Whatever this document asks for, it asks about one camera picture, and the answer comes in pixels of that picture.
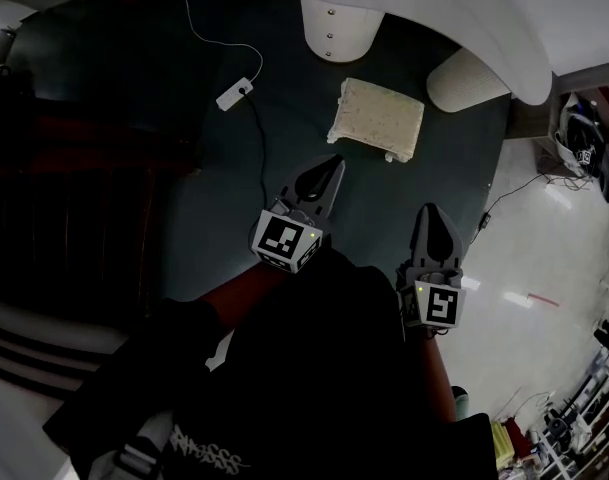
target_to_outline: glossy floor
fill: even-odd
[[[486,208],[537,175],[532,148],[504,142]],[[539,178],[503,198],[465,258],[465,313],[438,339],[472,413],[496,416],[517,390],[500,416],[536,393],[556,391],[561,400],[599,349],[593,330],[609,307],[599,286],[609,280],[609,205],[596,187],[572,191],[563,182]],[[538,400],[520,410],[522,428],[536,419]]]

